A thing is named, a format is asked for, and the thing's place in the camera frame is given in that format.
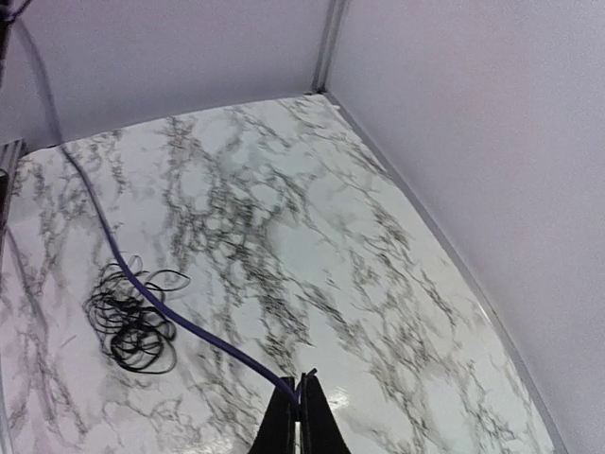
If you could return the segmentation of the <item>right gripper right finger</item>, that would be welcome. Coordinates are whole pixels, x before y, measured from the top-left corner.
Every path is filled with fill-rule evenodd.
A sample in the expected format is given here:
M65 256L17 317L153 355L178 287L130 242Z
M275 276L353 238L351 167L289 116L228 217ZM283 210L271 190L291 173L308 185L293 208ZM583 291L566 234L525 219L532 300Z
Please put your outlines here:
M300 382L301 453L351 454L314 372Z

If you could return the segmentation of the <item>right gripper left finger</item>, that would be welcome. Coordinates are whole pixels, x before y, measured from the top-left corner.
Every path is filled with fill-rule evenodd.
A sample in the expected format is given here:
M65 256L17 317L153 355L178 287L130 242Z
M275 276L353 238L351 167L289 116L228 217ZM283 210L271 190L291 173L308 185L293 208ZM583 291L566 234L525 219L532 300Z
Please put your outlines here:
M300 421L301 393L293 376L283 376L283 382L294 394L291 399L275 388L263 420L252 442L252 454L294 454L296 424Z

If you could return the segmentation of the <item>left aluminium corner post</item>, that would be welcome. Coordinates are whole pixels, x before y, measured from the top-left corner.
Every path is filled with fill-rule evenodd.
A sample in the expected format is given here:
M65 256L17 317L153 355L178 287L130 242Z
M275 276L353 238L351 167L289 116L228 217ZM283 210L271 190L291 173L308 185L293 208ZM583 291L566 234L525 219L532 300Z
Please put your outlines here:
M318 58L308 91L309 94L315 95L326 92L332 58L347 4L348 1L346 0L330 0L328 2L326 19L320 38Z

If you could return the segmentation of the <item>aluminium front frame rail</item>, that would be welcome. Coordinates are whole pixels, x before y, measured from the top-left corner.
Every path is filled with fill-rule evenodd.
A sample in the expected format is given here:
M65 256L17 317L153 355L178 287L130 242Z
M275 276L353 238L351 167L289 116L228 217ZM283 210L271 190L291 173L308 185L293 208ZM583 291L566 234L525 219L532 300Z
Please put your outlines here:
M0 148L1 190L9 192L17 169L19 159L26 152L24 139L17 139L3 144Z

